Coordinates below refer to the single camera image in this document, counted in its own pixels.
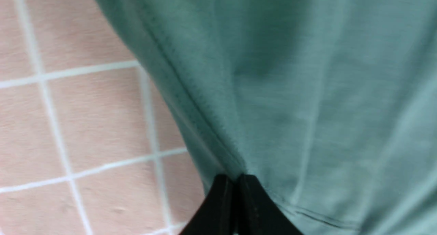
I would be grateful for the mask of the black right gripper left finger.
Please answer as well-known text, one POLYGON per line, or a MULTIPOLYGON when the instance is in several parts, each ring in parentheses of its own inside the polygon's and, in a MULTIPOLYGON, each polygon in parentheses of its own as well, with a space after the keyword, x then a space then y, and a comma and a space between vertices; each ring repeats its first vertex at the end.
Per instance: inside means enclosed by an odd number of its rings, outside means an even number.
POLYGON ((181 235, 232 235, 234 184, 226 175, 214 177, 209 193, 181 235))

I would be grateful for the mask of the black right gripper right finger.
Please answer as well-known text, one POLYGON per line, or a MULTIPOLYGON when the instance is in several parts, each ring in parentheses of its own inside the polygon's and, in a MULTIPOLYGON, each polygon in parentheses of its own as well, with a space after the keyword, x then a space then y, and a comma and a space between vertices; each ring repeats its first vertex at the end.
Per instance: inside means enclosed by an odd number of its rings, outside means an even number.
POLYGON ((236 233, 239 235, 301 235, 279 210, 259 179, 242 174, 236 187, 236 233))

